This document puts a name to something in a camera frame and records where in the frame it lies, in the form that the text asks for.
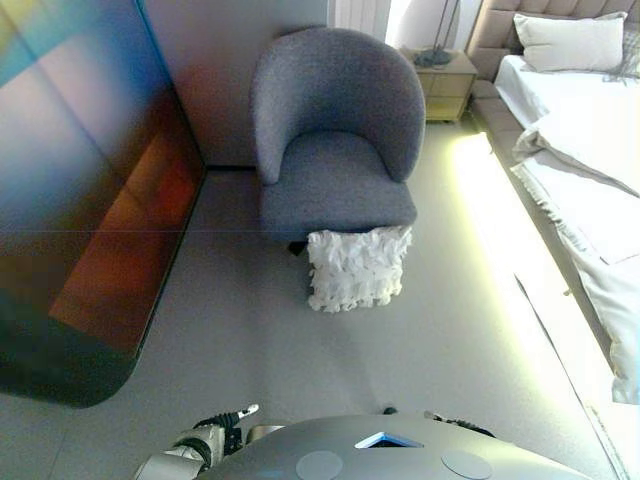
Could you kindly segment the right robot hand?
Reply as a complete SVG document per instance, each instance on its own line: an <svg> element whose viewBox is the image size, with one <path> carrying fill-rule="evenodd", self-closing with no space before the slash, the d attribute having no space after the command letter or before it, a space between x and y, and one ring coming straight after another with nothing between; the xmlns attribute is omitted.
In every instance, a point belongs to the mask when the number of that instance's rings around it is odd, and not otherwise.
<svg viewBox="0 0 640 480"><path fill-rule="evenodd" d="M450 425L455 425L461 428L465 428L471 431L474 431L476 433L480 433L486 436L489 436L491 438L495 438L495 435L490 432L489 430L480 427L472 422L466 421L466 420L462 420L462 419L456 419L456 418L448 418L448 417L444 417L442 415L439 415L435 412L431 412L426 410L424 412L424 417L426 419L430 419L430 420L434 420L434 421L438 421L438 422L443 422L443 423L447 423Z"/></svg>

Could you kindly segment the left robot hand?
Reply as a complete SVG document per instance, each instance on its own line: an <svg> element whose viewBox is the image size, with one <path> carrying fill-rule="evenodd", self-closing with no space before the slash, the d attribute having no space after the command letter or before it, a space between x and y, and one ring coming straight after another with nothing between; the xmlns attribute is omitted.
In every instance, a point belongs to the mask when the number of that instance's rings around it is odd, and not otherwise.
<svg viewBox="0 0 640 480"><path fill-rule="evenodd" d="M245 409L236 412L225 412L213 417L199 421L194 425L195 430L211 431L218 429L224 437L222 443L223 456L231 455L243 447L242 430L238 423L245 417L253 415L259 411L258 404L251 404Z"/></svg>

